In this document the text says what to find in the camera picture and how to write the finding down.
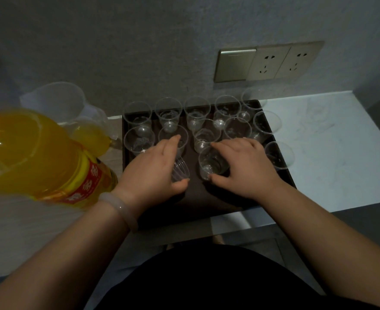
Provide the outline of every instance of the switch panel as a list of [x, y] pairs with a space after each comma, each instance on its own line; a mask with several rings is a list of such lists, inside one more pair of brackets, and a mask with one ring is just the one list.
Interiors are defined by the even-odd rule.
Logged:
[[292, 78], [303, 75], [323, 46], [323, 41], [292, 44], [275, 78]]
[[259, 81], [262, 79], [273, 79], [290, 48], [291, 45], [257, 48], [246, 80]]
[[214, 82], [246, 80], [255, 53], [256, 49], [221, 50]]

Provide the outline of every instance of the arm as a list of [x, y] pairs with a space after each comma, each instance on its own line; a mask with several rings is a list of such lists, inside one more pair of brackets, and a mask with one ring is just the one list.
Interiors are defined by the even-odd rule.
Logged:
[[[112, 192], [136, 218], [186, 190], [187, 179], [171, 183], [178, 140], [137, 156]], [[116, 209], [96, 203], [0, 284], [0, 309], [83, 308], [128, 233]]]
[[213, 146], [230, 165], [230, 177], [211, 180], [260, 203], [335, 294], [380, 306], [380, 247], [283, 182], [252, 139]]

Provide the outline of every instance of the bracelet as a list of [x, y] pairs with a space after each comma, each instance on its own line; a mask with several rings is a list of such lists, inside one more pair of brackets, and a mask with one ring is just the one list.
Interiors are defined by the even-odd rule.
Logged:
[[138, 223], [134, 216], [131, 214], [124, 201], [116, 197], [110, 192], [103, 192], [99, 195], [98, 200], [105, 201], [113, 206], [122, 216], [125, 223], [130, 228], [131, 232], [135, 233], [138, 230]]

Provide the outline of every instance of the person's left arm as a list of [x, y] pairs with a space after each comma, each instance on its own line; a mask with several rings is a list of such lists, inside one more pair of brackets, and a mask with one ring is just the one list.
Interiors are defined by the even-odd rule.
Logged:
[[[179, 136], [137, 156], [112, 191], [138, 218], [187, 189], [171, 182]], [[129, 233], [121, 214], [99, 201], [0, 284], [0, 309], [83, 308]]]

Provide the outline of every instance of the person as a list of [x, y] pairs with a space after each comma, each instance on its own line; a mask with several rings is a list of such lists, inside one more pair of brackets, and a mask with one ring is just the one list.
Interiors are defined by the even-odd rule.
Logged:
[[[179, 136], [137, 156], [111, 192], [138, 218], [184, 192], [171, 182]], [[253, 302], [263, 308], [380, 307], [380, 247], [284, 183], [255, 140], [213, 143], [230, 176], [217, 186], [260, 203], [284, 230], [331, 292], [320, 296], [283, 266], [228, 245], [182, 246], [139, 266], [104, 296], [97, 309], [125, 305]], [[129, 233], [123, 216], [99, 201], [0, 284], [0, 309], [82, 308]]]

